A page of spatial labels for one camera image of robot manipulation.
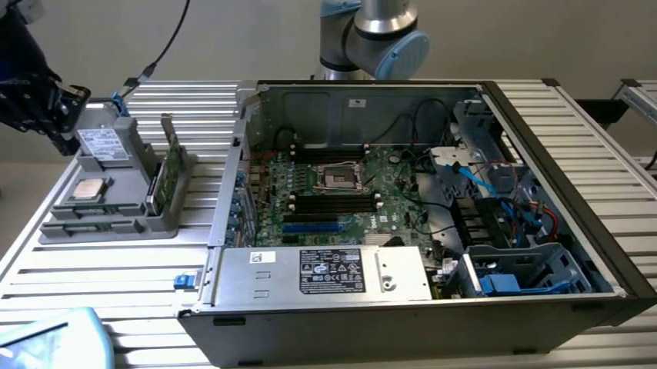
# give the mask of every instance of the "cpu socket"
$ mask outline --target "cpu socket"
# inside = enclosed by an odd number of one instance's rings
[[[360,165],[324,165],[318,167],[320,187],[362,190]]]

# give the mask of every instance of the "power supply label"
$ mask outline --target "power supply label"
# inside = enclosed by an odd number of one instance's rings
[[[304,294],[366,291],[361,249],[301,250],[300,290]]]

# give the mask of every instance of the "capacitor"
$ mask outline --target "capacitor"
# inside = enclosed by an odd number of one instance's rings
[[[397,155],[390,155],[389,156],[389,161],[390,161],[390,164],[400,164],[402,162],[402,159],[397,156]]]

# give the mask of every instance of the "green circuit board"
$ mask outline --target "green circuit board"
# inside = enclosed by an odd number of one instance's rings
[[[257,246],[316,246],[325,244],[372,244],[373,238],[366,239],[368,235],[390,234],[392,237],[402,238],[406,245],[421,247],[432,246],[432,238],[427,234],[419,233],[405,221],[405,214],[409,213],[411,219],[423,213],[423,205],[402,197],[396,180],[411,183],[409,166],[405,161],[393,163],[390,157],[402,157],[402,151],[393,148],[378,147],[366,155],[366,160],[358,162],[358,175],[362,189],[354,190],[322,190],[321,171],[322,168],[337,168],[337,164],[302,165],[296,164],[288,154],[277,153],[272,158],[257,161],[256,165],[260,172],[260,188],[257,189],[258,203],[258,236]],[[292,214],[288,208],[288,200],[292,192],[298,195],[325,194],[381,194],[384,207],[376,213],[338,214],[341,232],[337,234],[298,234],[300,241],[294,244],[285,244],[284,239],[284,217]],[[411,197],[417,198],[417,194],[406,189]]]

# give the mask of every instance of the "sticker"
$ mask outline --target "sticker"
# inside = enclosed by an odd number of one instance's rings
[[[361,249],[301,250],[300,290],[304,294],[366,292]]]
[[[276,251],[252,252],[252,257],[249,259],[249,262],[252,264],[276,263],[277,252]]]
[[[126,148],[114,129],[79,129],[78,133],[94,158],[101,161],[127,160]]]
[[[368,100],[362,98],[350,98],[349,107],[350,108],[365,108],[368,106]]]

